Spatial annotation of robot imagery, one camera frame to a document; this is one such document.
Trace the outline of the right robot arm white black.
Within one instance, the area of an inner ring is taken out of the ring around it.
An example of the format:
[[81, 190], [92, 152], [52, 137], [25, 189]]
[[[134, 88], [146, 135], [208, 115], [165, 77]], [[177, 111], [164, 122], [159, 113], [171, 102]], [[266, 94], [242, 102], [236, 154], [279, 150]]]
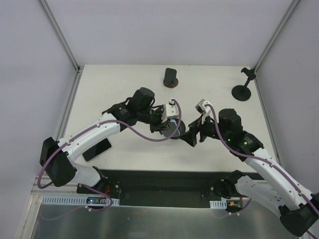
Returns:
[[295, 180], [269, 154], [262, 142], [245, 131], [234, 109], [222, 109], [218, 114], [209, 104], [197, 106], [201, 116], [189, 125], [181, 139], [191, 146], [206, 138], [218, 139], [242, 162], [253, 168], [266, 182], [254, 182], [245, 173], [235, 170], [225, 178], [220, 196], [238, 194], [258, 202], [279, 217], [293, 235], [302, 237], [319, 219], [319, 195]]

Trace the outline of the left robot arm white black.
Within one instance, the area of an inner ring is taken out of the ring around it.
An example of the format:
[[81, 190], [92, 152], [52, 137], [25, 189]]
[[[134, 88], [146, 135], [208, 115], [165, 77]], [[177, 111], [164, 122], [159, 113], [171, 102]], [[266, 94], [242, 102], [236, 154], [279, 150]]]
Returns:
[[163, 131], [171, 119], [180, 120], [181, 110], [175, 99], [159, 106], [154, 106], [154, 103], [154, 92], [141, 87], [132, 97], [112, 105], [102, 112], [99, 119], [77, 133], [58, 140], [52, 137], [45, 139], [39, 160], [42, 167], [39, 179], [47, 174], [51, 180], [48, 186], [61, 187], [73, 182], [87, 185], [95, 194], [102, 193], [106, 183], [99, 169], [96, 166], [78, 164], [76, 159], [87, 151], [90, 154], [93, 151], [103, 153], [103, 142], [127, 128], [152, 141], [133, 128], [138, 122], [148, 124], [150, 131], [156, 132]]

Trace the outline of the light blue case phone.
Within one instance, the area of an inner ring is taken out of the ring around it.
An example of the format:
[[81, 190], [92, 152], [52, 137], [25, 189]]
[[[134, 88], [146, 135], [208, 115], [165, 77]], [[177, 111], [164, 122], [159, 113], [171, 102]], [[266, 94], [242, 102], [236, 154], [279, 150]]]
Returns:
[[[170, 136], [177, 127], [178, 120], [177, 119], [170, 119], [165, 128], [161, 131], [164, 137]], [[175, 134], [171, 137], [171, 139], [179, 139], [180, 130], [178, 129]]]

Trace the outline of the black round base phone stand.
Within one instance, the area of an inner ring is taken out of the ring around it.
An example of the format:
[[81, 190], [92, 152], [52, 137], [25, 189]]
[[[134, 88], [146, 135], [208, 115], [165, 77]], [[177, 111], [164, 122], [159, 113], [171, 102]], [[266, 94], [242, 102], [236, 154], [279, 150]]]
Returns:
[[[172, 132], [176, 129], [178, 123], [178, 119], [170, 119], [169, 123], [166, 125], [165, 129], [161, 131], [161, 134], [164, 137], [168, 137], [172, 134]], [[180, 125], [175, 132], [175, 134], [171, 137], [171, 139], [179, 139], [181, 135], [186, 132], [186, 127], [183, 121], [180, 122]]]

